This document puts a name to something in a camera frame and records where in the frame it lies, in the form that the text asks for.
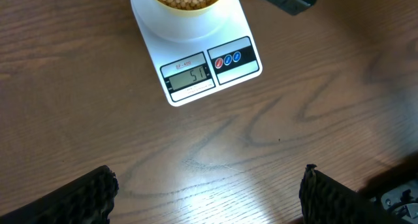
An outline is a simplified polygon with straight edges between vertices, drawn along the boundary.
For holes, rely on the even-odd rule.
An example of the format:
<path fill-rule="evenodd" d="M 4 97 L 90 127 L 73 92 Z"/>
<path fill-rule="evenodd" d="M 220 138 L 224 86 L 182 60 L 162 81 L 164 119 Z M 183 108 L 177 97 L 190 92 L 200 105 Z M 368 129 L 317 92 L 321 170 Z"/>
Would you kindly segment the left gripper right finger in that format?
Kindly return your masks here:
<path fill-rule="evenodd" d="M 306 165 L 298 197 L 304 224 L 403 224 L 368 199 Z"/>

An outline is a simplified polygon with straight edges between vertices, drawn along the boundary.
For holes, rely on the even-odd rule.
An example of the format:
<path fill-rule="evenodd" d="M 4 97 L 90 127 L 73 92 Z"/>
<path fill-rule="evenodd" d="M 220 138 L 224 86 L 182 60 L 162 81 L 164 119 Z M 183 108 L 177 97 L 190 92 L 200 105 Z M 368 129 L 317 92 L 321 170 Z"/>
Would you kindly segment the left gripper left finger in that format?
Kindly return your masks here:
<path fill-rule="evenodd" d="M 1 216 L 1 224 L 109 224 L 118 189 L 115 173 L 103 165 Z"/>

